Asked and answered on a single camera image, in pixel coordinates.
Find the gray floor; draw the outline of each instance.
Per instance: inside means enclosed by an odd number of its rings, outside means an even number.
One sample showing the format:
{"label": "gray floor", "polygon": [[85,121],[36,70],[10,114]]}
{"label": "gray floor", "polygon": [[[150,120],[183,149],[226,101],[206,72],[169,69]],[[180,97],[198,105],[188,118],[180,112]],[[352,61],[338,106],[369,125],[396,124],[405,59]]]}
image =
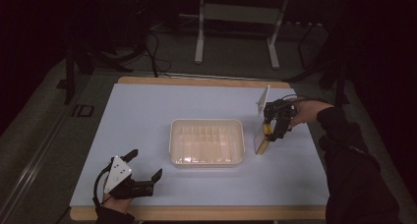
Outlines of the gray floor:
{"label": "gray floor", "polygon": [[[280,81],[303,71],[297,44],[305,29],[293,25],[284,26],[275,45],[281,68],[270,67],[264,36],[226,36],[218,31],[206,35],[204,62],[194,63],[196,30],[183,26],[173,33],[163,27],[154,28],[158,37],[156,52],[160,70],[167,69],[164,78],[206,77],[237,78]],[[314,55],[323,37],[317,28],[305,42],[310,47],[307,54]],[[149,48],[154,49],[156,39],[149,37]],[[142,56],[126,67],[135,71],[132,76],[151,76],[150,59]],[[65,79],[65,62],[55,66],[33,94],[28,104],[0,139],[0,200],[12,208],[10,223],[54,223],[69,205],[72,192],[87,158],[102,113],[113,85],[126,74],[105,67],[97,67],[92,76],[77,74],[77,93],[71,104],[64,105],[65,91],[57,89],[58,82]],[[318,87],[320,74],[293,84],[300,94],[322,97],[333,101],[333,90]],[[417,207],[401,182],[384,144],[369,115],[358,99],[352,83],[346,84],[349,104],[343,107],[350,120],[360,124],[371,152],[382,164],[382,173],[389,188],[400,204],[400,218],[404,223],[417,223]],[[76,104],[93,105],[94,113],[89,118],[71,117]],[[315,141],[323,133],[316,124],[309,125]],[[33,157],[42,157],[37,164]],[[18,193],[20,198],[8,200],[26,168],[39,168]],[[61,223],[76,223],[67,213]],[[325,223],[321,220],[279,221],[279,223]]]}

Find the white table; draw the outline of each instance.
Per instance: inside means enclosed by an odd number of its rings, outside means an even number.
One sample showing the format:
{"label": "white table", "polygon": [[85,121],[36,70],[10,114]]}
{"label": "white table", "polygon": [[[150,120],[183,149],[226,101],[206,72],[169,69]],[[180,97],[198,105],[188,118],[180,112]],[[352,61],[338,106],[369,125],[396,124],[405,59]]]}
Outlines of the white table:
{"label": "white table", "polygon": [[[326,174],[306,125],[271,143],[263,155],[254,136],[263,118],[257,100],[267,84],[268,101],[294,93],[288,84],[244,81],[123,78],[111,92],[85,167],[71,200],[75,220],[96,218],[93,183],[115,155],[139,150],[132,178],[163,174],[150,197],[130,209],[139,220],[324,219]],[[175,119],[237,119],[245,155],[232,168],[177,168],[168,151]]]}

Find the black sleeve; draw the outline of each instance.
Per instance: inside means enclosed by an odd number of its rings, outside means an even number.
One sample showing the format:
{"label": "black sleeve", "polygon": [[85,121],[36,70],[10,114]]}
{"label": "black sleeve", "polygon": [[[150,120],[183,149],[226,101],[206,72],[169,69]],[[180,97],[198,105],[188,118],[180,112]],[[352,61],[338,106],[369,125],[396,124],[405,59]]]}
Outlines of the black sleeve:
{"label": "black sleeve", "polygon": [[96,224],[132,224],[135,221],[135,217],[129,213],[124,214],[105,207],[98,207],[95,212],[97,213]]}
{"label": "black sleeve", "polygon": [[320,139],[328,175],[327,224],[400,223],[398,204],[381,177],[378,161],[368,153],[361,130],[346,121],[340,108],[318,114],[326,131]]}

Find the clear plastic container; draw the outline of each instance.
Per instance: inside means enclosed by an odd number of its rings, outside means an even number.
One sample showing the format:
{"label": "clear plastic container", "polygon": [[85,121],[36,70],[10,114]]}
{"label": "clear plastic container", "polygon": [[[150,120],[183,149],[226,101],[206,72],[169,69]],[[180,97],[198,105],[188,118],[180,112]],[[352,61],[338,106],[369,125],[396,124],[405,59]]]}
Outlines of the clear plastic container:
{"label": "clear plastic container", "polygon": [[232,167],[245,153],[238,120],[175,120],[169,153],[178,167]]}

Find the white stand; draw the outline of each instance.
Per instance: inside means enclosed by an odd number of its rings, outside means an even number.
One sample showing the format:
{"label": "white stand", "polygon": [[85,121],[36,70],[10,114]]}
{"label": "white stand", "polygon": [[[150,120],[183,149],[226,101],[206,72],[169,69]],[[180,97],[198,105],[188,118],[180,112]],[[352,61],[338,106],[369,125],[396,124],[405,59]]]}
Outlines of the white stand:
{"label": "white stand", "polygon": [[267,39],[267,45],[271,66],[273,69],[278,69],[279,63],[275,50],[275,41],[276,37],[278,36],[279,28],[282,25],[282,19],[287,4],[288,0],[283,0],[281,9],[270,9],[210,4],[205,3],[205,0],[200,0],[199,36],[197,39],[196,57],[194,60],[195,63],[203,63],[203,50],[205,45],[205,19],[224,20],[275,25],[272,36]]}

